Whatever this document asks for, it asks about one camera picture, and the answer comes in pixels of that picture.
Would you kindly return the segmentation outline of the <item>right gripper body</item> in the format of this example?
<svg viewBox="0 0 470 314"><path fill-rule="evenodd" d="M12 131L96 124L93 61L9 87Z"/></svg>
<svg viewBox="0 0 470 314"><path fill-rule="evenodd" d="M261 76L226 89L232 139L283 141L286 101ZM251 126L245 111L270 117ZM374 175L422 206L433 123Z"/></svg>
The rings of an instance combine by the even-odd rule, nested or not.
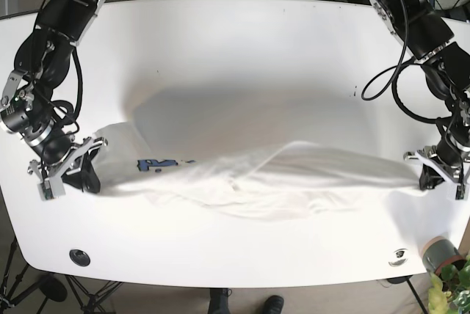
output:
<svg viewBox="0 0 470 314"><path fill-rule="evenodd" d="M26 109L25 101L13 101L1 111L1 126L9 134L16 134L38 155L46 166L64 161L73 147L71 134L62 130L61 118L50 104L35 101Z"/></svg>

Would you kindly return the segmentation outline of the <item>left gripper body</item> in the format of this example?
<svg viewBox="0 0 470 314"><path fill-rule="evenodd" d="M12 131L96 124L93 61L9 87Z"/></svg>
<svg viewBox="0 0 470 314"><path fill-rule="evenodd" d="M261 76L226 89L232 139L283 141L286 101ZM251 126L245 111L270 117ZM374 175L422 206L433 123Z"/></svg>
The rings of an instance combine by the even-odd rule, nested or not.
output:
<svg viewBox="0 0 470 314"><path fill-rule="evenodd" d="M469 162L469 127L459 120L434 120L441 139L426 146L426 179L464 179Z"/></svg>

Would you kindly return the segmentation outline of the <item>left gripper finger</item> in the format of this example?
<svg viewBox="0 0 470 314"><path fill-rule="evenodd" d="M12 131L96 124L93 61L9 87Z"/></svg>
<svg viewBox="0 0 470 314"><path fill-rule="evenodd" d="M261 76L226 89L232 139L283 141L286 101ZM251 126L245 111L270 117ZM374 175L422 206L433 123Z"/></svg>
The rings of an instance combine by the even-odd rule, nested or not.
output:
<svg viewBox="0 0 470 314"><path fill-rule="evenodd" d="M441 184L441 176L434 170L436 157L435 149L419 149L403 154L404 162L418 173L419 189L422 191L432 190Z"/></svg>
<svg viewBox="0 0 470 314"><path fill-rule="evenodd" d="M469 198L469 164L454 169L437 165L438 174L447 185L449 200L467 200Z"/></svg>

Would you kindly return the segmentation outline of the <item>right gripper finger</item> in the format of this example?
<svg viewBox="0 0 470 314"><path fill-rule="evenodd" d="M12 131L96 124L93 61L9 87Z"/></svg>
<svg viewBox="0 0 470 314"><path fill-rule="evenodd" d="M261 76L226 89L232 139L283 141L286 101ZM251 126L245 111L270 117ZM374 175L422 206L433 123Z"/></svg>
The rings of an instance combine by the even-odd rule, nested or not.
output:
<svg viewBox="0 0 470 314"><path fill-rule="evenodd" d="M77 172L77 162L72 162L67 166L63 161L58 165L46 168L39 161L32 160L28 166L28 174L35 174L39 178L37 188L42 200L53 200L65 195L63 178L71 177Z"/></svg>
<svg viewBox="0 0 470 314"><path fill-rule="evenodd" d="M93 159L101 148L106 147L108 141L103 137L94 139L91 148L81 157L77 158L73 166L66 172L66 183L83 192L97 194L101 190L101 182L93 167Z"/></svg>

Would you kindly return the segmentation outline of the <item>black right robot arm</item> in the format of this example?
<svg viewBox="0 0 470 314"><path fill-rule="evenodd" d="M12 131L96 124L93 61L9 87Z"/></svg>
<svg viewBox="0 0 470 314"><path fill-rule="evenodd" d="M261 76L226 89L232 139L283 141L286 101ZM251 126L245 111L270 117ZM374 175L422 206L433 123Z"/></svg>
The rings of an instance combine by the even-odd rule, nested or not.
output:
<svg viewBox="0 0 470 314"><path fill-rule="evenodd" d="M77 47L105 1L43 0L1 94L1 126L37 154L28 172L44 200L62 196L67 185L101 190L93 159L107 141L79 144L75 135L84 93Z"/></svg>

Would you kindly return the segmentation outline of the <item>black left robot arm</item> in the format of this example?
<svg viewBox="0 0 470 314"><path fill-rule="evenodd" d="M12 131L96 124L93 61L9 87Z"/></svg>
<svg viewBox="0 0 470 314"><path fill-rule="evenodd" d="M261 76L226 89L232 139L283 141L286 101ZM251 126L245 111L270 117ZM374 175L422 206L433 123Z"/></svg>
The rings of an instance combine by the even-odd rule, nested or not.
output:
<svg viewBox="0 0 470 314"><path fill-rule="evenodd" d="M373 96L362 93L361 99L373 101L391 90L403 113L421 123L435 125L440 134L438 144L407 152L404 158L422 163L419 177L422 191L449 183L455 187L456 200L464 200L469 196L469 54L453 40L452 30L430 0L369 2L401 43L402 50L385 86ZM422 117L403 104L398 79L411 66L423 70L427 88L445 103L448 117Z"/></svg>

